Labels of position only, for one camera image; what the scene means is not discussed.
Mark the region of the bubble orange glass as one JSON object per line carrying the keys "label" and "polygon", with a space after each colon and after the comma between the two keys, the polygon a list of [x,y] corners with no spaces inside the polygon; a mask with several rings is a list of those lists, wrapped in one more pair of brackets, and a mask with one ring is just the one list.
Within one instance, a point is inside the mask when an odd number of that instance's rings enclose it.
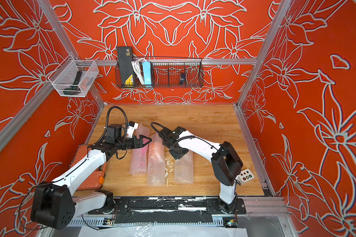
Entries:
{"label": "bubble orange glass", "polygon": [[166,174],[165,146],[157,133],[152,134],[151,139],[148,148],[147,184],[163,186]]}

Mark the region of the clear bubble wrap sheet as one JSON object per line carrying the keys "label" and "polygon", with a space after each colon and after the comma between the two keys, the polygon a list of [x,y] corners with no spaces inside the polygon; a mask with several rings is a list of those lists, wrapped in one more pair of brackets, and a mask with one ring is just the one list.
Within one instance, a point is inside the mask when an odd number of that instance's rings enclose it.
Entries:
{"label": "clear bubble wrap sheet", "polygon": [[193,151],[188,151],[183,157],[177,159],[174,168],[176,183],[192,184],[194,182]]}

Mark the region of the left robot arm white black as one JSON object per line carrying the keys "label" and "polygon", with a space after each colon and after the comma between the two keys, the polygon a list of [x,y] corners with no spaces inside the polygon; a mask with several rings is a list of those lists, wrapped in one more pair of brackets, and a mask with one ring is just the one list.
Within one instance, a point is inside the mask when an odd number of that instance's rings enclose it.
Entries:
{"label": "left robot arm white black", "polygon": [[143,148],[152,141],[144,135],[134,135],[138,126],[133,121],[127,127],[108,125],[102,137],[88,146],[85,157],[50,183],[42,182],[38,185],[34,192],[31,220],[61,230],[75,217],[93,210],[112,213],[115,209],[112,192],[95,191],[77,198],[73,195],[94,171],[118,155],[118,151]]}

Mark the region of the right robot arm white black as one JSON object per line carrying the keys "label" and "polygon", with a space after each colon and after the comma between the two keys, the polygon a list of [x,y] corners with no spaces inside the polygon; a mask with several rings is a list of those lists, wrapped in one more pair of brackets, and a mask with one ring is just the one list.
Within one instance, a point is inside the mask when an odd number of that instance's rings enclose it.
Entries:
{"label": "right robot arm white black", "polygon": [[163,127],[155,131],[175,160],[183,158],[189,151],[192,151],[210,161],[214,176],[220,182],[221,204],[228,206],[234,204],[236,186],[240,184],[237,178],[242,172],[243,162],[229,142],[224,141],[221,144],[211,142],[180,126],[175,130]]}

